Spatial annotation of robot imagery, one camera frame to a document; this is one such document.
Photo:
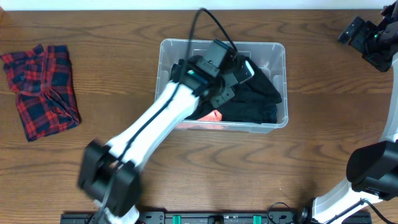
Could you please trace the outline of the clear plastic storage bin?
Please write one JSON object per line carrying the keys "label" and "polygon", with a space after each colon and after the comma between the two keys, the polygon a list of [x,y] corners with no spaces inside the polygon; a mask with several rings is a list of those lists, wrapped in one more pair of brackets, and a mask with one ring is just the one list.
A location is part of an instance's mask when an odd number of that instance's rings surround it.
{"label": "clear plastic storage bin", "polygon": [[[165,39],[161,42],[155,100],[159,98],[169,82],[172,65],[184,58],[187,43],[187,39]],[[289,110],[284,46],[278,42],[235,42],[234,44],[237,46],[239,53],[249,57],[262,70],[280,93],[282,102],[277,104],[277,122],[275,124],[256,124],[183,120],[176,126],[177,129],[207,129],[268,134],[287,125]]]}

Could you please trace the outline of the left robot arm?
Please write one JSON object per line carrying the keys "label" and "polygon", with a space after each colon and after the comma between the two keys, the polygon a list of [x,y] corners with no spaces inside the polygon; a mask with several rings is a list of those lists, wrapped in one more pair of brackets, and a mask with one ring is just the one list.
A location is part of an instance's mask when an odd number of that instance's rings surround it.
{"label": "left robot arm", "polygon": [[140,173],[152,153],[202,101],[213,107],[226,103],[235,96],[233,88],[252,75],[245,56],[219,40],[205,55],[186,55],[173,64],[162,94],[134,124],[106,144],[85,147],[78,186],[99,203],[89,222],[135,223]]}

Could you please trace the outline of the black garment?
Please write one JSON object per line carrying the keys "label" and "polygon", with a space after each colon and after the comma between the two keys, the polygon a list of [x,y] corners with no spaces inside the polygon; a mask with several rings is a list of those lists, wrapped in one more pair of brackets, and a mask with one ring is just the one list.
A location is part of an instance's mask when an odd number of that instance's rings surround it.
{"label": "black garment", "polygon": [[184,72],[182,83],[193,89],[193,95],[200,98],[198,107],[188,120],[197,120],[213,110],[222,115],[221,121],[242,123],[276,123],[277,104],[282,102],[280,93],[264,75],[257,65],[245,57],[254,69],[254,76],[234,88],[235,96],[218,108],[214,108],[207,96],[209,94],[210,78],[195,68],[195,63],[202,57],[199,55],[188,60],[180,59],[172,65],[170,80],[178,82],[181,72]]}

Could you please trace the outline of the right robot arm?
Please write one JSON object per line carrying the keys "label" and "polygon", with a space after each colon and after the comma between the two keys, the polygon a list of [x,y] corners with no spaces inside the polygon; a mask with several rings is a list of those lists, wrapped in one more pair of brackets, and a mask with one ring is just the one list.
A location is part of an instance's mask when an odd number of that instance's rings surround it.
{"label": "right robot arm", "polygon": [[371,208],[384,222],[389,220],[376,203],[397,197],[397,3],[384,7],[375,25],[356,17],[339,35],[380,72],[393,70],[389,113],[379,141],[361,147],[350,156],[346,177],[325,195],[310,200],[295,215],[295,223],[371,223]]}

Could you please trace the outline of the red navy plaid shirt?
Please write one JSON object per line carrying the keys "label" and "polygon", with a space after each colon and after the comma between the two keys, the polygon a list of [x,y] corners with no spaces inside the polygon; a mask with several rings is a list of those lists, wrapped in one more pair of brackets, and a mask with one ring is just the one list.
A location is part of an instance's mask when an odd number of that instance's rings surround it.
{"label": "red navy plaid shirt", "polygon": [[81,123],[67,46],[39,44],[29,51],[2,54],[1,60],[29,142]]}

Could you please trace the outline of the pink garment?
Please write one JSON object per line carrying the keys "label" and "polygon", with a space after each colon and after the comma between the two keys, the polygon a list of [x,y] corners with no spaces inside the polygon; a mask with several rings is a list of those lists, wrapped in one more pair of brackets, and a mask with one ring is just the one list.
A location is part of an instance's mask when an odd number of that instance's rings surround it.
{"label": "pink garment", "polygon": [[201,123],[180,123],[177,125],[177,129],[223,129],[222,125],[219,125],[223,115],[218,110],[213,110],[206,116],[197,119]]}

